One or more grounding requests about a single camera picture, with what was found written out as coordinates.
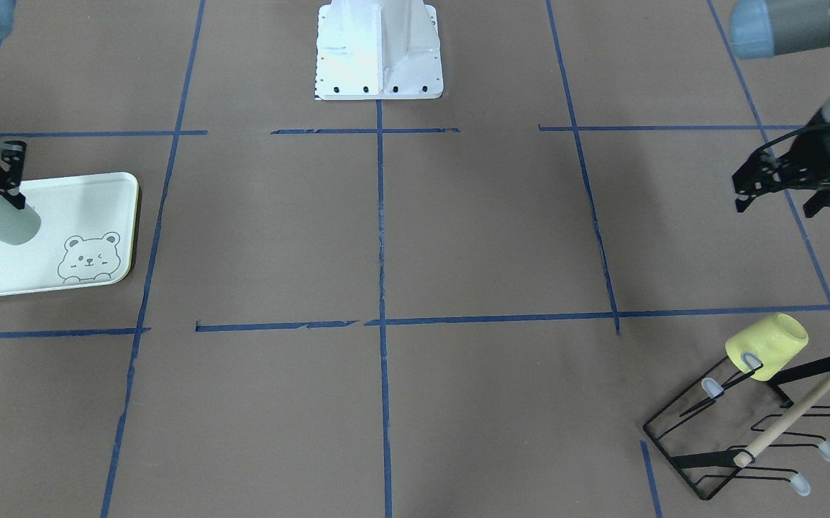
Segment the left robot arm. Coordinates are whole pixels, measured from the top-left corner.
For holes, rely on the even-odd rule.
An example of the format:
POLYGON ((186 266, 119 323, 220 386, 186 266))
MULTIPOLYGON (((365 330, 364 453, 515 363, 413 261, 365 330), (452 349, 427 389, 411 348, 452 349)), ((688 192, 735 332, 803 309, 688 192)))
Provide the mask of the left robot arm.
MULTIPOLYGON (((793 55, 830 47, 830 1, 740 1, 729 19, 731 49, 741 59, 793 55)), ((760 145, 733 174, 735 209, 757 197, 807 190, 804 216, 830 209, 830 96, 806 124, 784 135, 789 150, 776 156, 760 145)))

